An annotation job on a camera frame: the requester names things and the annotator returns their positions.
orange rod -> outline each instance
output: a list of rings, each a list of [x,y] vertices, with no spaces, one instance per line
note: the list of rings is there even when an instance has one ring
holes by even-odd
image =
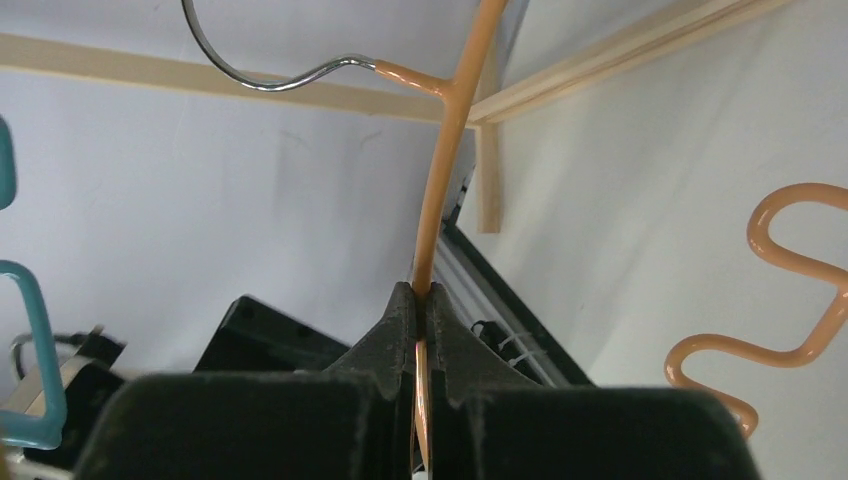
[[[706,390],[739,416],[739,426],[747,438],[757,428],[759,415],[749,403],[698,383],[683,373],[683,361],[702,350],[716,350],[763,365],[795,368],[807,365],[824,352],[848,319],[848,272],[781,247],[769,236],[769,225],[781,210],[800,202],[816,202],[848,210],[848,189],[821,183],[801,183],[781,188],[767,196],[748,222],[748,245],[757,256],[785,270],[800,273],[836,286],[836,298],[821,320],[798,348],[785,352],[770,350],[724,335],[701,334],[683,339],[668,353],[665,376],[677,387]]]
[[[441,98],[445,105],[439,138],[436,141],[430,174],[427,177],[421,217],[418,220],[418,237],[415,243],[412,290],[420,302],[423,302],[427,293],[430,292],[436,241],[439,237],[442,209],[456,160],[456,151],[459,148],[462,133],[465,131],[468,111],[471,109],[471,101],[480,80],[480,73],[483,71],[483,62],[489,43],[495,35],[498,21],[508,1],[483,0],[480,3],[459,64],[453,78],[449,80],[432,77],[390,62],[376,62],[376,71],[383,77],[435,95]],[[427,332],[423,323],[418,327],[418,338],[415,343],[415,430],[418,434],[424,465],[429,470],[432,445],[430,444],[430,372]]]

black strip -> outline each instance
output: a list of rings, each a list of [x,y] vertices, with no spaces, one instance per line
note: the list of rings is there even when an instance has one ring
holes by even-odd
[[[455,209],[454,214],[451,215],[451,218],[445,224],[443,230],[445,237],[466,256],[468,261],[474,265],[474,268],[489,283],[495,294],[500,297],[504,305],[512,311],[512,314],[515,315],[519,323],[533,335],[536,343],[547,353],[548,358],[559,369],[563,377],[568,380],[568,383],[580,386],[595,386],[583,369],[571,358],[571,355],[565,352],[559,342],[548,332],[548,329],[542,325],[539,319],[533,315],[533,312],[527,308],[527,305],[512,291],[498,272],[483,258],[480,251],[468,240],[468,237],[457,228],[457,213],[459,213],[459,208]]]

wooden beam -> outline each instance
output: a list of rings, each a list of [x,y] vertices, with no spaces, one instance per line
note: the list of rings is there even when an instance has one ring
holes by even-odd
[[[469,122],[501,122],[678,51],[791,0],[680,0],[586,50],[476,103]]]
[[[477,98],[492,96],[500,90],[500,75],[497,45],[493,39],[486,53],[486,62],[477,85]],[[483,123],[474,127],[474,155],[477,180],[477,231],[498,233],[501,231],[501,158],[496,123]]]
[[[439,123],[442,104],[424,97],[315,82],[285,93],[246,88],[211,65],[0,33],[0,68],[80,80],[161,88]],[[281,78],[262,75],[265,78]]]

orange wavy hook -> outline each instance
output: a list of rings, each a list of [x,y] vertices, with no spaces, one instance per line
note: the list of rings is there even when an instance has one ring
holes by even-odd
[[[698,383],[683,373],[683,361],[702,350],[716,350],[763,365],[795,368],[807,365],[824,352],[848,319],[848,272],[844,269],[790,251],[769,236],[769,225],[775,215],[789,205],[815,202],[848,211],[848,189],[822,183],[801,183],[781,188],[767,196],[754,210],[748,222],[748,245],[763,260],[785,270],[800,273],[836,286],[836,298],[798,348],[777,351],[725,335],[700,334],[680,341],[665,360],[665,376],[676,387],[697,388],[715,395],[730,411],[738,415],[742,434],[748,438],[759,423],[757,411],[749,403]]]

blue plastic hook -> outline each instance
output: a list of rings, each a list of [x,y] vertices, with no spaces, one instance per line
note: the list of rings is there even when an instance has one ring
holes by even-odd
[[[8,125],[0,117],[0,210],[8,207],[16,194],[12,136]],[[24,299],[46,407],[41,417],[0,410],[0,439],[7,445],[52,450],[62,443],[62,427],[68,416],[68,406],[47,307],[38,281],[29,269],[10,260],[0,260],[0,275],[14,280]]]

